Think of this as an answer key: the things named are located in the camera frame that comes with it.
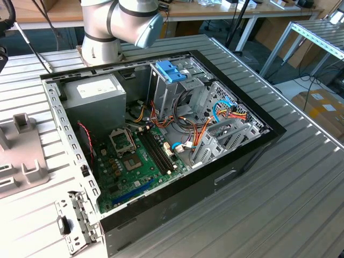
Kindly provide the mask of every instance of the cardboard box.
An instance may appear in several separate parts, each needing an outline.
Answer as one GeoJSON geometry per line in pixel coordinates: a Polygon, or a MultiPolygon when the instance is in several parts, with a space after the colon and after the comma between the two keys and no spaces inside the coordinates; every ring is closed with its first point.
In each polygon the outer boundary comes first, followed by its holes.
{"type": "MultiPolygon", "coordinates": [[[[291,101],[300,109],[305,105],[307,92],[300,92],[291,101]]],[[[344,142],[344,104],[324,89],[311,90],[305,112],[322,128],[344,142]]]]}
{"type": "MultiPolygon", "coordinates": [[[[44,6],[47,10],[47,12],[54,6],[54,4],[58,0],[43,0],[44,6]]],[[[31,0],[12,0],[13,6],[15,8],[30,10],[39,12],[36,6],[32,3],[31,0]]],[[[39,0],[36,0],[36,3],[39,5],[39,7],[43,10],[42,5],[39,0]]]]}

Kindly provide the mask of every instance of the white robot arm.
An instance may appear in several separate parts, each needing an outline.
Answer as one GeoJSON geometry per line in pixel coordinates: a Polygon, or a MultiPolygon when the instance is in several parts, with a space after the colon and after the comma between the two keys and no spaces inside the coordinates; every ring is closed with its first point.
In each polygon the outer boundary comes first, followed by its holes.
{"type": "Polygon", "coordinates": [[[81,51],[91,66],[120,61],[119,39],[147,48],[162,29],[157,0],[82,0],[81,6],[85,28],[81,51]]]}

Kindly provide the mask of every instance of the slotted metal table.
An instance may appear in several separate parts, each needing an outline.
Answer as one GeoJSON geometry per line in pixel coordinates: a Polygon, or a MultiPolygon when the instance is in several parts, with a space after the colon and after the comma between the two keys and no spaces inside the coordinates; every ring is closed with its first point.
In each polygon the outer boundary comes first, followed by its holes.
{"type": "MultiPolygon", "coordinates": [[[[123,44],[128,59],[197,49],[287,132],[246,174],[115,257],[337,257],[344,248],[343,145],[205,35],[123,44]]],[[[83,67],[77,51],[43,55],[55,71],[83,67]]],[[[54,201],[78,190],[33,55],[10,58],[0,75],[0,121],[26,112],[38,130],[50,180],[0,200],[0,257],[69,257],[54,201]]],[[[77,257],[106,257],[101,243],[77,257]]]]}
{"type": "Polygon", "coordinates": [[[284,60],[287,60],[293,54],[303,37],[327,51],[311,75],[319,70],[330,55],[334,55],[340,60],[344,58],[344,28],[342,26],[333,25],[328,20],[291,21],[260,71],[262,77],[268,72],[291,31],[296,31],[299,36],[285,55],[284,60]]]}

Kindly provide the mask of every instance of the green motherboard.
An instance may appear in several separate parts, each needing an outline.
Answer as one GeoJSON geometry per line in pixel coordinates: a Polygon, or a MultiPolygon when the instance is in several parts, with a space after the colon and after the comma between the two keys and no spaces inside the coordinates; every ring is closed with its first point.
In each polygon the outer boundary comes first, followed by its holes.
{"type": "Polygon", "coordinates": [[[107,137],[94,146],[97,183],[101,190],[98,205],[101,213],[170,181],[187,169],[175,155],[165,152],[166,142],[156,127],[146,132],[129,132],[136,150],[118,154],[126,146],[125,134],[112,140],[107,137]]]}

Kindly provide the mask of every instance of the table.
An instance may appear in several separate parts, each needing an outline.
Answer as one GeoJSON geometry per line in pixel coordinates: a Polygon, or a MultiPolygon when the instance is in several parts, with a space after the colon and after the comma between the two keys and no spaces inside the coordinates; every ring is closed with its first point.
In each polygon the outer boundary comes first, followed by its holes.
{"type": "MultiPolygon", "coordinates": [[[[248,18],[249,21],[241,36],[241,39],[236,47],[236,51],[241,51],[257,21],[262,17],[292,17],[292,16],[310,16],[310,20],[322,12],[322,9],[303,9],[295,10],[282,10],[269,1],[264,2],[257,6],[256,9],[247,9],[243,18],[248,18]]],[[[48,24],[44,17],[34,11],[23,9],[16,9],[17,22],[21,25],[23,30],[33,28],[48,28],[48,24]]],[[[0,10],[0,16],[6,17],[8,14],[5,10],[0,10]]],[[[83,26],[82,10],[78,0],[59,0],[48,13],[53,25],[55,27],[79,27],[83,26]]],[[[232,19],[234,9],[225,8],[222,5],[215,5],[214,7],[205,8],[196,2],[182,3],[173,2],[170,4],[169,22],[182,22],[187,20],[209,20],[209,19],[232,19]]]]}
{"type": "Polygon", "coordinates": [[[328,20],[291,21],[260,71],[262,77],[269,70],[291,31],[296,31],[299,33],[299,36],[286,54],[285,59],[294,52],[303,37],[317,44],[327,52],[312,71],[311,75],[314,75],[318,71],[330,55],[334,55],[340,60],[344,58],[344,30],[341,27],[333,25],[328,20]]]}
{"type": "MultiPolygon", "coordinates": [[[[129,60],[201,51],[287,132],[253,168],[115,257],[336,257],[344,246],[344,146],[219,42],[205,35],[123,44],[129,60]]],[[[43,54],[55,71],[83,67],[75,50],[43,54]]],[[[16,56],[0,75],[0,121],[27,112],[38,130],[51,179],[0,200],[0,257],[69,257],[54,201],[78,190],[56,131],[33,55],[16,56]]],[[[96,244],[77,256],[106,257],[96,244]]]]}

